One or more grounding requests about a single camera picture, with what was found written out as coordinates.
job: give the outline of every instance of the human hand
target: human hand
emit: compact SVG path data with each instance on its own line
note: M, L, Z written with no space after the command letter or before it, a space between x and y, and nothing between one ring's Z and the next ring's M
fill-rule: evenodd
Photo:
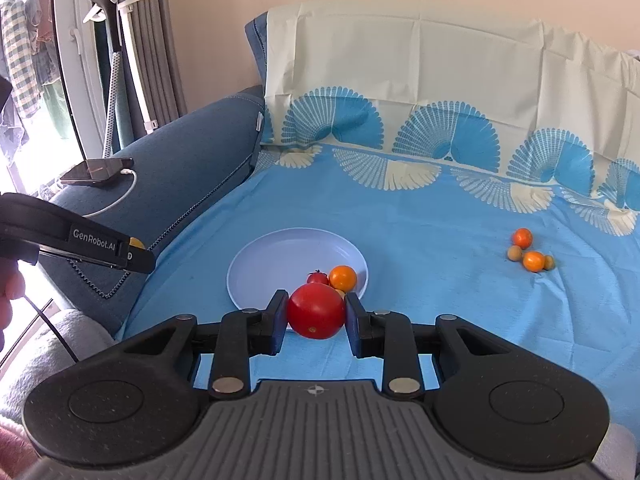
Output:
M0 258L0 330L11 323L11 300L24 296L24 277L18 270L18 262ZM0 332L0 350L4 348L4 334Z

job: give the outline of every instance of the plate rim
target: plate rim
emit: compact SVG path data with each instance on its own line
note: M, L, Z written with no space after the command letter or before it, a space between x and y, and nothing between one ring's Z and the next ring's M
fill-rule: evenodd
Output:
M344 236L340 236L339 234L336 234L334 232L331 231L327 231L326 229L318 229L316 227L285 227L284 229L276 229L275 231L271 231L270 233L266 233L263 234L262 236L258 236L257 238L254 238L254 240L251 240L249 243L245 244L237 253L236 256L233 257L233 259L231 260L231 263L229 263L229 266L226 269L226 293L229 295L229 298L231 298L232 303L234 304L234 306L238 309L238 310L242 310L241 307L238 305L238 302L236 301L236 299L234 298L233 294L231 293L230 287L229 287L229 274L231 273L231 268L233 267L234 263L236 262L236 258L242 253L242 251L244 251L248 246L250 246L251 244L253 244L254 242L257 242L258 240L267 237L267 236L271 236L273 234L276 233L281 233L283 231L293 231L293 230L305 230L305 231L320 231L321 233L328 233L330 235L333 235L335 237L340 238L341 240L344 240L345 242L347 242L350 246L352 246L354 249L356 249L356 251L358 251L358 254L362 257L362 261L364 262L364 269L366 272L366 276L365 276L365 280L364 280L364 285L362 286L362 290L360 291L360 293L358 294L358 299L361 300L362 297L364 296L364 293L367 290L367 285L369 284L369 266L367 265L367 259L364 257L364 254L362 254L362 252L359 250L359 248L356 247L355 244L353 244L351 241L347 240L347 238L345 238Z

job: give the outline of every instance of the white charging cable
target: white charging cable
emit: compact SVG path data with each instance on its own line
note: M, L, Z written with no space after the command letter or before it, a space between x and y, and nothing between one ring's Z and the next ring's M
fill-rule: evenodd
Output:
M131 187L127 189L127 192L123 196L121 196L119 199L117 199L113 204L109 204L107 207L103 207L102 209L100 209L100 211L96 211L95 213L89 213L88 215L82 215L82 216L84 216L85 218L91 218L93 216L104 213L105 211L111 209L112 207L122 202L129 195L129 193L133 191L133 188L136 187L136 182L138 181L138 174L133 170L122 170L120 171L120 173L123 175L126 175L126 174L133 175L133 182L131 183Z

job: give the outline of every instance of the black cable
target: black cable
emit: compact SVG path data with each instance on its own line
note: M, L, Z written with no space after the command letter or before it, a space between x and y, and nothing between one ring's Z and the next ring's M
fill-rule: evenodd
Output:
M71 356L71 358L77 363L78 362L78 358L76 357L76 354L74 354L74 351L71 349L71 347L67 344L67 342L65 341L65 338L63 338L60 335L60 332L58 332L58 329L56 327L53 326L53 323L49 321L49 318L47 316L44 315L44 312L41 311L35 303L33 303L33 301L31 301L29 298L27 298L26 296L24 297L25 300L27 300L27 302L33 307L33 309L38 313L38 316L40 316L40 318L47 324L47 326L51 329L51 331L56 335L56 337L58 338L58 340L62 343L62 346L65 347L65 350L68 352L68 354Z

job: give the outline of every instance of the circular black cover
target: circular black cover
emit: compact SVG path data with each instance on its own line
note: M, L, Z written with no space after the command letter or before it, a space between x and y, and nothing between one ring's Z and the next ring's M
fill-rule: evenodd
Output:
M590 460L609 425L595 386L528 352L468 357L440 387L433 412L471 455L515 470Z
M92 467L135 463L191 431L196 394L160 357L87 363L49 378L27 398L24 426L40 454Z

